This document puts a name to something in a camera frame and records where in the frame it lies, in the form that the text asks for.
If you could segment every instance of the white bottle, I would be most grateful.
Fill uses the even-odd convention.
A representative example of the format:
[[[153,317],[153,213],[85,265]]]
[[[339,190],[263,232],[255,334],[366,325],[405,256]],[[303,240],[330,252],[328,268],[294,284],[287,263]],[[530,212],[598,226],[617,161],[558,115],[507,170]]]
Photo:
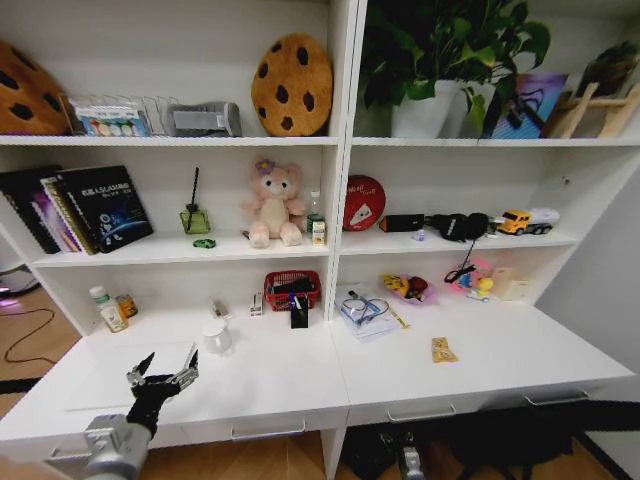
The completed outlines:
[[[127,319],[120,311],[118,302],[109,296],[106,288],[98,285],[90,289],[89,293],[96,302],[100,315],[102,315],[103,320],[107,323],[109,330],[117,333],[129,326]]]
[[[307,233],[313,233],[313,222],[321,222],[324,220],[320,210],[320,190],[311,190],[309,192],[309,214],[307,215]]]

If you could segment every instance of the black headphones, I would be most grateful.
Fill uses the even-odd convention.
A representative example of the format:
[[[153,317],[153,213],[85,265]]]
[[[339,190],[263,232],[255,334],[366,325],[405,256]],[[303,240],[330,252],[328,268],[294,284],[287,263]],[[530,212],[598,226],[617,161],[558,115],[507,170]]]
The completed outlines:
[[[489,228],[489,217],[484,213],[472,213],[469,216],[454,213],[427,217],[426,223],[438,230],[445,240],[464,242],[477,240],[484,235]]]

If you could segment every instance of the toy truck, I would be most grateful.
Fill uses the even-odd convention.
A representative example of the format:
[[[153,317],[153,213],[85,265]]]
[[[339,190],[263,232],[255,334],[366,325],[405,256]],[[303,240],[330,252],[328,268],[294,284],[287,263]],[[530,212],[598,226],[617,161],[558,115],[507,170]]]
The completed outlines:
[[[498,227],[498,231],[517,236],[524,233],[533,235],[549,233],[560,219],[560,214],[551,208],[532,208],[528,212],[507,210],[502,216],[505,220]]]

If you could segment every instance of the pink teddy bear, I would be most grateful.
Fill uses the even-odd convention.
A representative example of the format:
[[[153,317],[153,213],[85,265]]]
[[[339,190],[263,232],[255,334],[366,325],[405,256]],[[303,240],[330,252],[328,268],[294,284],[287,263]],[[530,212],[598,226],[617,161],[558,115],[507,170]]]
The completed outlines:
[[[276,167],[271,160],[259,159],[251,167],[251,186],[258,198],[244,207],[258,217],[249,230],[252,247],[267,248],[270,238],[282,238],[287,246],[302,243],[300,229],[293,223],[305,213],[304,202],[296,198],[301,180],[297,165]]]

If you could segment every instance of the drawer handle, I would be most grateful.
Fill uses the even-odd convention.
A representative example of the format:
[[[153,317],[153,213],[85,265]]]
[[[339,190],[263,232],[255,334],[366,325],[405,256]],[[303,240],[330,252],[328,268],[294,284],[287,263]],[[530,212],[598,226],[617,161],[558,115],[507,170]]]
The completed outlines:
[[[297,430],[286,430],[284,432],[267,432],[267,433],[249,433],[249,434],[241,434],[236,435],[233,427],[231,428],[231,441],[233,442],[241,442],[245,440],[260,440],[262,438],[273,438],[273,437],[284,437],[287,435],[300,435],[307,430],[307,422],[306,420],[302,420],[302,428]]]
[[[579,400],[591,400],[591,395],[589,395],[584,390],[580,390],[580,394],[577,397],[560,398],[558,400],[543,400],[541,402],[536,402],[535,400],[531,400],[531,397],[529,397],[528,395],[524,395],[524,399],[532,407],[542,407],[544,405],[559,405],[562,403],[571,403]]]
[[[418,415],[416,417],[394,417],[393,415],[391,415],[389,409],[387,409],[387,417],[389,418],[389,421],[391,423],[415,422],[417,420],[430,420],[435,418],[452,417],[456,413],[458,412],[456,411],[456,407],[453,406],[453,403],[449,403],[449,408],[446,412],[428,413],[425,415]]]

